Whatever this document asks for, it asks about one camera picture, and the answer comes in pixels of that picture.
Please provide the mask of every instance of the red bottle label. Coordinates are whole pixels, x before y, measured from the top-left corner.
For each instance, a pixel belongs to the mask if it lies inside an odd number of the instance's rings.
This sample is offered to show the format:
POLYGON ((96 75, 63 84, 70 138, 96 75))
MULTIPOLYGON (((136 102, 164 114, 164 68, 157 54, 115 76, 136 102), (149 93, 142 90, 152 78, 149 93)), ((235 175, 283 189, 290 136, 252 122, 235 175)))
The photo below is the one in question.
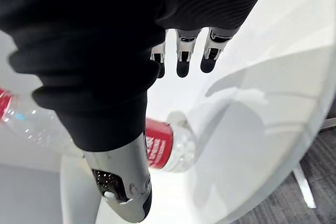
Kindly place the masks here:
POLYGON ((0 89, 0 122, 3 120, 3 116, 6 113, 6 110, 8 108, 8 105, 11 101, 12 94, 9 92, 6 92, 3 89, 0 89))
POLYGON ((162 122, 146 118, 148 167, 161 169, 167 163, 173 148, 172 128, 162 122))

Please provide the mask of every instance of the white table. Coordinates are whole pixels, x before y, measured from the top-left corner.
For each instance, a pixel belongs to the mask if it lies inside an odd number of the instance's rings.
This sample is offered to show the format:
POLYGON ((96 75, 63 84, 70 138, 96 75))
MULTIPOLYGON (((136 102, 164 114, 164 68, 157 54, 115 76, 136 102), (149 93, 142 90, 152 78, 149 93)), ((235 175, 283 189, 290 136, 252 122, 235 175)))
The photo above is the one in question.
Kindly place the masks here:
MULTIPOLYGON (((334 0, 259 0, 215 70, 175 73, 167 35, 166 75, 149 90, 148 116, 186 114, 201 149, 184 174, 152 171, 143 223, 230 223, 264 200, 312 143, 335 94, 334 0)), ((102 201, 96 224, 123 223, 102 201)))

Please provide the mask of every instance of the white wall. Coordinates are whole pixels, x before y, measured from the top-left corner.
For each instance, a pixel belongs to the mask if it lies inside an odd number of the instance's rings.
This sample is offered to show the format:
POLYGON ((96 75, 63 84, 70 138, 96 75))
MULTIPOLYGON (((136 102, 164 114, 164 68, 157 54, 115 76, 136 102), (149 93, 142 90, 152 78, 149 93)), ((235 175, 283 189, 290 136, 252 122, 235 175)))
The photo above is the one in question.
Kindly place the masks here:
POLYGON ((0 164, 1 224, 61 224, 59 174, 0 164))

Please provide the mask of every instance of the bottle cap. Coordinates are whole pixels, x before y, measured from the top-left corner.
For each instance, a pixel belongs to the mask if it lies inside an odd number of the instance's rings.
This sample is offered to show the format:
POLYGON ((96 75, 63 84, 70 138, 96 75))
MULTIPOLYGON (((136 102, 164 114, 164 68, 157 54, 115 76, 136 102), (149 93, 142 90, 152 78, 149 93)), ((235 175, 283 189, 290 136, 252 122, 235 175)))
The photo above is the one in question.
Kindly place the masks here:
POLYGON ((12 94, 0 88, 0 122, 3 121, 3 116, 11 103, 12 94))

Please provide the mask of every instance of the black sleeve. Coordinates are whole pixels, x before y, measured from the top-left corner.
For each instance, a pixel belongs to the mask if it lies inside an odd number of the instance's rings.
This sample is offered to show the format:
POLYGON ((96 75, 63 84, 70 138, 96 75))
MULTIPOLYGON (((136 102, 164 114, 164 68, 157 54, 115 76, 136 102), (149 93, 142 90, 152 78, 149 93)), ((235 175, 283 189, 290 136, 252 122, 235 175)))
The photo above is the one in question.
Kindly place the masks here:
POLYGON ((75 144, 109 151, 145 129, 147 89, 159 67, 151 48, 161 0, 0 0, 15 71, 37 75, 36 102, 55 110, 75 144))

